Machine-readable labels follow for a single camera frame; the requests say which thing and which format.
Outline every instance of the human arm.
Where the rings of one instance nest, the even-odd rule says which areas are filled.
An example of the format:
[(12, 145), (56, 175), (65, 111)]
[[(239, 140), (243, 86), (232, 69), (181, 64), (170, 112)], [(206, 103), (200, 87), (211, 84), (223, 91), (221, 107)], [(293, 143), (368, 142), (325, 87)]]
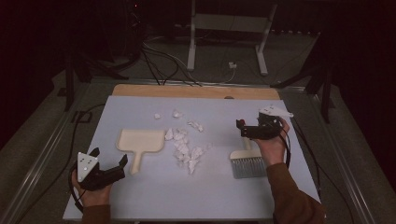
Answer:
[(73, 186), (77, 189), (84, 206), (82, 224), (110, 223), (110, 191), (111, 185), (103, 189), (89, 191), (82, 189), (77, 180), (77, 171), (72, 174)]
[[(281, 120), (286, 138), (290, 126)], [(280, 137), (269, 140), (254, 140), (262, 153), (262, 158), (267, 164), (268, 181), (275, 202), (275, 217), (277, 223), (324, 223), (324, 207), (304, 192), (300, 191), (292, 179), (288, 167), (283, 162), (285, 144)]]

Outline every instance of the white tabletop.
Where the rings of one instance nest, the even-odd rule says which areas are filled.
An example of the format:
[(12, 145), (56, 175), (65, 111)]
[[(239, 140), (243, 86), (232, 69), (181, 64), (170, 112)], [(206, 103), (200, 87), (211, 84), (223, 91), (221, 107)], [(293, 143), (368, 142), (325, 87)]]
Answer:
[[(129, 174), (133, 154), (128, 154), (126, 177), (113, 185), (112, 218), (162, 221), (272, 218), (274, 201), (268, 179), (234, 179), (229, 160), (231, 152), (243, 149), (235, 120), (244, 119), (247, 125), (257, 125), (259, 109), (267, 105), (286, 110), (280, 100), (109, 96), (89, 149), (100, 148), (102, 170), (118, 165), (124, 154), (116, 148), (121, 129), (184, 128), (191, 148), (208, 147), (192, 175), (187, 167), (180, 167), (172, 141), (166, 141), (158, 153), (145, 154), (136, 175)], [(173, 118), (175, 109), (183, 117)], [(155, 119), (154, 114), (160, 114), (161, 118)], [(204, 131), (200, 133), (189, 126), (190, 120), (202, 124)], [(289, 137), (291, 175), (300, 190), (319, 201), (292, 127)], [(81, 216), (71, 198), (64, 219), (78, 220)]]

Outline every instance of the brown sleeve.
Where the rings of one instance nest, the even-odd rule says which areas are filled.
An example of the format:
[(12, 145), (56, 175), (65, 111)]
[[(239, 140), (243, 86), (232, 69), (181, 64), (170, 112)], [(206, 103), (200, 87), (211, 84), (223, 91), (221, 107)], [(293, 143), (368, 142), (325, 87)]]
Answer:
[(298, 189), (285, 163), (267, 167), (267, 174), (279, 224), (324, 223), (323, 205)]
[(96, 205), (84, 207), (82, 224), (108, 224), (110, 223), (110, 205)]

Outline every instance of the gray carpet floor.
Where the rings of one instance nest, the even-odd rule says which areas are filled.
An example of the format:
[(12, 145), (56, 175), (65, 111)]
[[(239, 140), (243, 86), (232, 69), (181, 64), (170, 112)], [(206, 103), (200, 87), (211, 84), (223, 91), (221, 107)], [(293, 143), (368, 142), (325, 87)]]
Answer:
[[(198, 42), (195, 70), (189, 74), (179, 71), (165, 84), (187, 85), (185, 82), (188, 82), (193, 85), (189, 80), (194, 79), (202, 85), (268, 88), (268, 84), (285, 80), (300, 71), (315, 40), (306, 35), (270, 35), (264, 50), (269, 70), (267, 77), (259, 74), (254, 41), (210, 45)], [(146, 41), (146, 48), (165, 52), (185, 63), (189, 42), (185, 37), (173, 41), (152, 37)], [(175, 71), (176, 66), (171, 60), (150, 54), (150, 49), (147, 49), (147, 53), (164, 74), (169, 76)], [(228, 62), (236, 63), (237, 68), (230, 69)], [(26, 197), (17, 206), (20, 209), (14, 211), (14, 217), (19, 217), (21, 211), (40, 195), (65, 165), (67, 168), (71, 166), (71, 163), (66, 162), (75, 125), (71, 122), (74, 111), (104, 104), (118, 83), (156, 84), (144, 60), (139, 60), (120, 72), (130, 78), (126, 81), (120, 82), (98, 72), (95, 74), (92, 83), (78, 86), (77, 100), (70, 113), (64, 112), (65, 99), (57, 96), (58, 90), (64, 87), (64, 73), (56, 76), (53, 79), (55, 90), (0, 151), (0, 215), (5, 215), (12, 203), (18, 202), (16, 197), (25, 193)], [(357, 123), (347, 110), (337, 87), (332, 86), (332, 108), (329, 110), (331, 123), (326, 124), (318, 114), (320, 95), (307, 95), (302, 91), (307, 80), (309, 78), (285, 90), (279, 90), (279, 94), (288, 110), (295, 115), (294, 127), (297, 124), (301, 127), (307, 143), (325, 171), (320, 171), (319, 178), (321, 201), (327, 209), (326, 223), (353, 223), (348, 208), (354, 223), (396, 223), (395, 193), (381, 172)], [(78, 151), (88, 149), (102, 109), (98, 107), (92, 111), (90, 123), (78, 125), (71, 161), (76, 159)], [(67, 120), (67, 123), (60, 127), (58, 125), (62, 120)], [(60, 134), (54, 136), (54, 130), (58, 130)], [(317, 167), (308, 146), (302, 138), (300, 143), (311, 175), (318, 183)], [(32, 181), (31, 188), (19, 192), (19, 187), (29, 175), (36, 158), (48, 147), (54, 149), (47, 156), (42, 173)], [(75, 223), (62, 220), (69, 196), (67, 172), (63, 172), (54, 186), (26, 213), (20, 223)], [(125, 222), (114, 220), (113, 223)]]

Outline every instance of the brush bristles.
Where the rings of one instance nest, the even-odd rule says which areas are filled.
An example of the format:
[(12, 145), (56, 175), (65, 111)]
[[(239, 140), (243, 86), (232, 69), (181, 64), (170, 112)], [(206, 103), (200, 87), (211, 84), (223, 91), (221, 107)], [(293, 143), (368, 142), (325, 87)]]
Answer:
[(231, 160), (235, 179), (266, 176), (262, 158), (244, 158)]

